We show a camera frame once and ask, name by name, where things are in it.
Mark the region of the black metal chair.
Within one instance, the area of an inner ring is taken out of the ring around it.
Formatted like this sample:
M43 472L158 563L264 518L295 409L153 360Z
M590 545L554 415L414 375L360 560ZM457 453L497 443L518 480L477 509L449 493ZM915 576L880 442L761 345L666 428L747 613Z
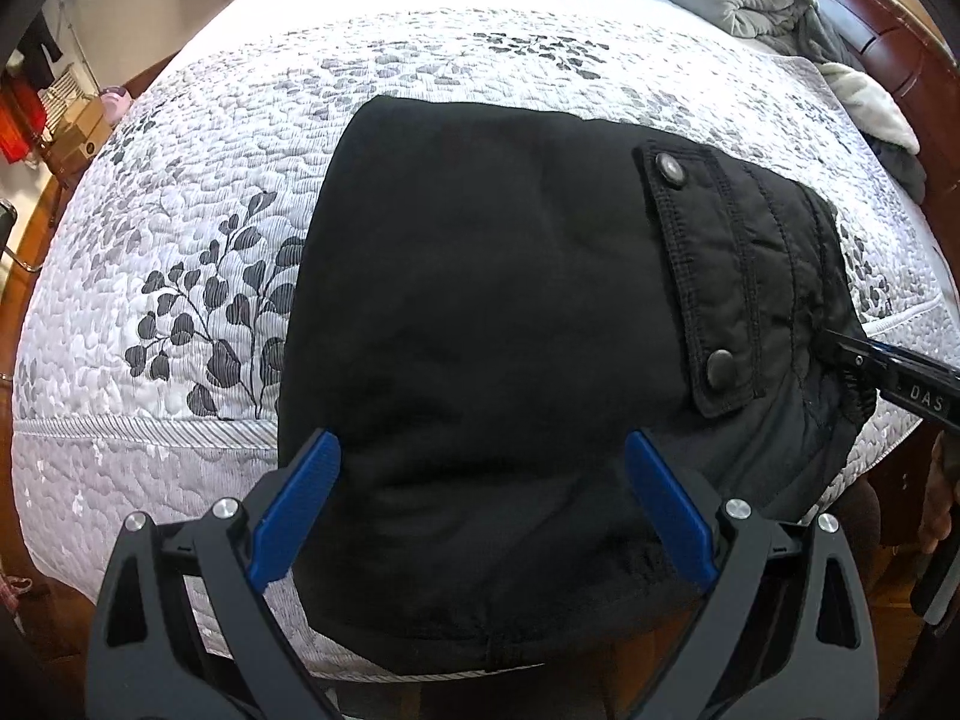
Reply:
M25 273L39 275L39 273L43 271L43 262L26 262L11 249L10 236L13 234L13 229L16 226L18 218L20 218L20 215L18 215L16 206L8 200L0 200L0 245L2 246L2 255L3 257L8 257L14 266L18 266L18 268Z

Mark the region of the white patterned quilted mattress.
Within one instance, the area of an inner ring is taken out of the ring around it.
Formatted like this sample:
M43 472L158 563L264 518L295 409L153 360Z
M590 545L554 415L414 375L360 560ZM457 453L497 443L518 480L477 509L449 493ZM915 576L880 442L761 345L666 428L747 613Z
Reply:
M809 60L670 0L236 0L96 156L26 310L11 477L47 577L94 596L128 512L193 517L275 465L299 251L378 94L651 125L802 182L866 332L957 361L932 229Z

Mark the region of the black hanging garment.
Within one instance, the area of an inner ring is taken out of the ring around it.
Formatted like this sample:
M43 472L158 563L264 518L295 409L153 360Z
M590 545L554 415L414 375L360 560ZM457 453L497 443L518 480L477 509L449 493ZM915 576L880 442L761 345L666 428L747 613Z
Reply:
M25 34L16 44L16 50L23 57L21 71L34 91L43 91L52 85L55 80L53 66L64 58L64 53L53 39L42 13L37 13L29 23Z

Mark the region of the red bag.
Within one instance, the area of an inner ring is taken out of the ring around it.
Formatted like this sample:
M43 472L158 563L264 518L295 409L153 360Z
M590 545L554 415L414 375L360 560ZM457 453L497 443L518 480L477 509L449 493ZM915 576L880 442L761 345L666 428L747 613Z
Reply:
M8 164L23 161L43 135L47 114L39 94L20 75L2 71L0 146Z

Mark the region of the grey folded comforter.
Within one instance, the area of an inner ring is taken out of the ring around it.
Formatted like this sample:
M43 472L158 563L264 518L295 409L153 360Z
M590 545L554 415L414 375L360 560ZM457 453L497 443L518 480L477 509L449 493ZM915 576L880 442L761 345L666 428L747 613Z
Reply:
M802 57L820 71L869 148L908 195L926 198L921 145L893 96L856 59L820 0L670 0L729 36Z

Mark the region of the dark wooden headboard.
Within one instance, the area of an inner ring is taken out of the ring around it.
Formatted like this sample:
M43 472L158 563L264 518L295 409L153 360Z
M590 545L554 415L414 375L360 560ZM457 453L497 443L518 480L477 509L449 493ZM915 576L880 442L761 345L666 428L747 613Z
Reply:
M958 188L958 68L901 0L820 0L850 51L918 135L931 193Z

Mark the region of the black quilted pants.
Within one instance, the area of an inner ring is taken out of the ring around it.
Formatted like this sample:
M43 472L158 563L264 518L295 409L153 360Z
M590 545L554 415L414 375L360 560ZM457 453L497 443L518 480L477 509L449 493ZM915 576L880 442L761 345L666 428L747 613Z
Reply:
M835 216L712 146L563 112L379 96L299 261L278 455L340 475L293 567L314 631L395 674L532 665L697 601L630 434L796 522L875 400Z

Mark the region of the cardboard boxes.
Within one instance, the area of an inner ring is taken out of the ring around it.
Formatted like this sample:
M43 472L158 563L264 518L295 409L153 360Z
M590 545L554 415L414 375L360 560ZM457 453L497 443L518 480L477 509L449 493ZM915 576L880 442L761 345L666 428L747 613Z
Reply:
M112 125L99 98L76 99L53 129L47 162L57 179L68 181L94 160L109 140Z

